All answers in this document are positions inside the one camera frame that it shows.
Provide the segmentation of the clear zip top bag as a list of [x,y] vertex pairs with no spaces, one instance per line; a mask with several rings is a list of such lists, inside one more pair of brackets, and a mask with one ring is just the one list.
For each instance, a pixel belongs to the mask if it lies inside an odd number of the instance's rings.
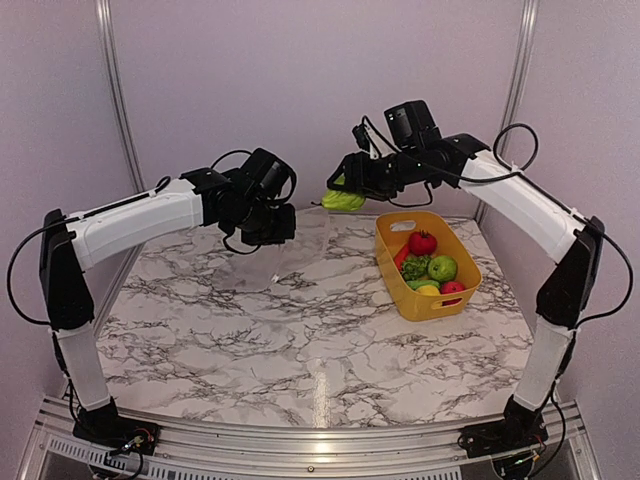
[[232,257],[227,276],[221,278],[221,286],[237,292],[263,291],[285,276],[320,260],[329,240],[328,212],[321,207],[297,211],[296,221],[293,240],[262,247],[252,255]]

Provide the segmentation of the red toy tomato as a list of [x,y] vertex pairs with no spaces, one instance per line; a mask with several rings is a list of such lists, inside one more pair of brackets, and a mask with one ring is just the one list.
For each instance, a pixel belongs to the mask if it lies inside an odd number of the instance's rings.
[[432,255],[438,247],[438,241],[428,232],[414,231],[409,236],[407,245],[414,256]]

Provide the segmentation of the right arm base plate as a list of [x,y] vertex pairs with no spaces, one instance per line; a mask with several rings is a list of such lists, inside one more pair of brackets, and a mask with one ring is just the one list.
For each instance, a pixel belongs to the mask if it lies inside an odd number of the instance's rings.
[[457,440],[468,458],[503,454],[545,443],[549,438],[544,423],[534,425],[528,432],[519,427],[507,428],[505,420],[468,425],[460,430]]

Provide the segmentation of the light green toy cabbage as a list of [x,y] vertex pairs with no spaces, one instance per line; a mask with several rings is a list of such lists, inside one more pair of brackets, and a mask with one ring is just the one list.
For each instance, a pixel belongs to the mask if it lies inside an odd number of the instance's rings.
[[328,211],[350,213],[361,210],[365,202],[366,198],[362,195],[328,189],[316,206]]

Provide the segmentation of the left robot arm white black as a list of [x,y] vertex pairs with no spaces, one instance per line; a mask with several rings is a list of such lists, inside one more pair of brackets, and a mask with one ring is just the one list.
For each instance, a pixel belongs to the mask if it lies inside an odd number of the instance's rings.
[[223,173],[201,168],[72,217],[48,214],[41,284],[61,369],[81,407],[76,422],[82,429],[106,445],[119,444],[127,432],[99,360],[85,273],[125,250],[195,227],[215,225],[227,237],[239,232],[251,251],[282,244],[295,236],[295,209],[281,191],[296,182],[286,166]]

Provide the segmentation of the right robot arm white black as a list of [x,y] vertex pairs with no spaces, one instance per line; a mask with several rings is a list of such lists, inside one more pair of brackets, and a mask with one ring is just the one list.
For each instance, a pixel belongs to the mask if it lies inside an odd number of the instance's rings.
[[555,263],[536,295],[534,342],[521,380],[509,398],[495,438],[515,448],[529,437],[565,368],[598,269],[604,236],[597,219],[587,220],[502,165],[490,147],[469,134],[444,137],[424,148],[384,157],[346,155],[328,188],[387,201],[415,183],[445,182],[492,206],[533,239]]

